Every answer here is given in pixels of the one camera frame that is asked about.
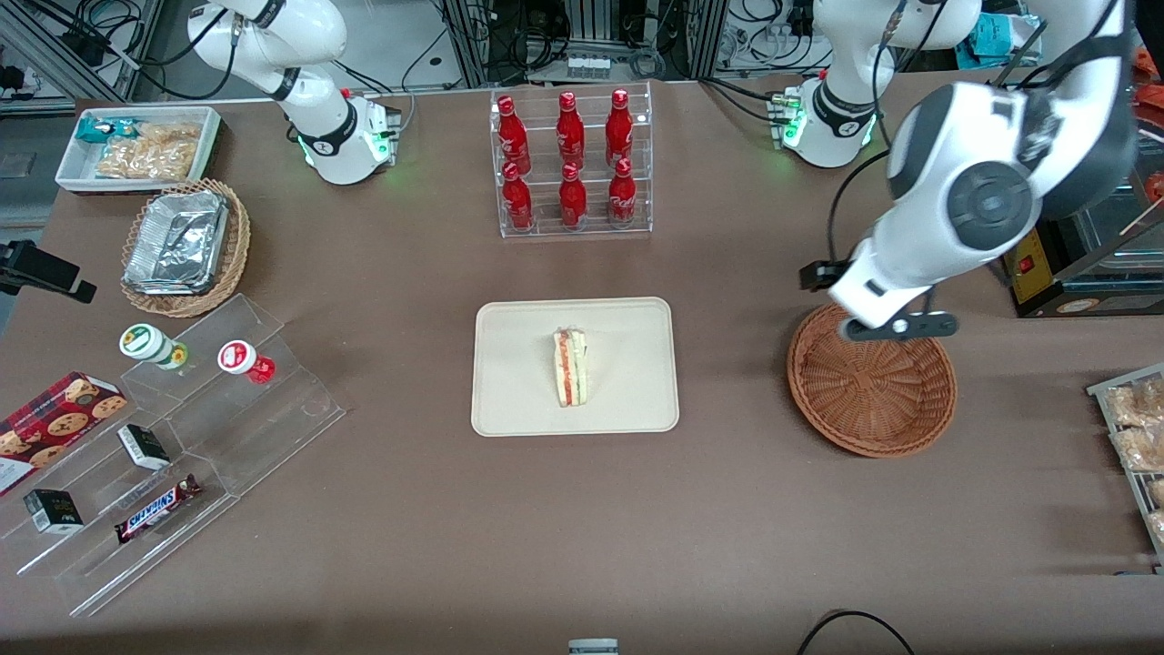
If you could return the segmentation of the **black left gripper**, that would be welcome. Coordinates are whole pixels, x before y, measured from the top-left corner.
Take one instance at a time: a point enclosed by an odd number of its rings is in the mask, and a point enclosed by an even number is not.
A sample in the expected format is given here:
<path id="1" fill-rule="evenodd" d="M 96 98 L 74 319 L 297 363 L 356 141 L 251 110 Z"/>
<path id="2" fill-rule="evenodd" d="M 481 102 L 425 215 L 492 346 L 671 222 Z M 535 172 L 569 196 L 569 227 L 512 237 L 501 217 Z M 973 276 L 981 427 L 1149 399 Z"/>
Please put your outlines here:
<path id="1" fill-rule="evenodd" d="M 833 287 L 837 282 L 847 275 L 849 259 L 816 259 L 799 270 L 799 289 L 818 293 L 819 291 Z"/>

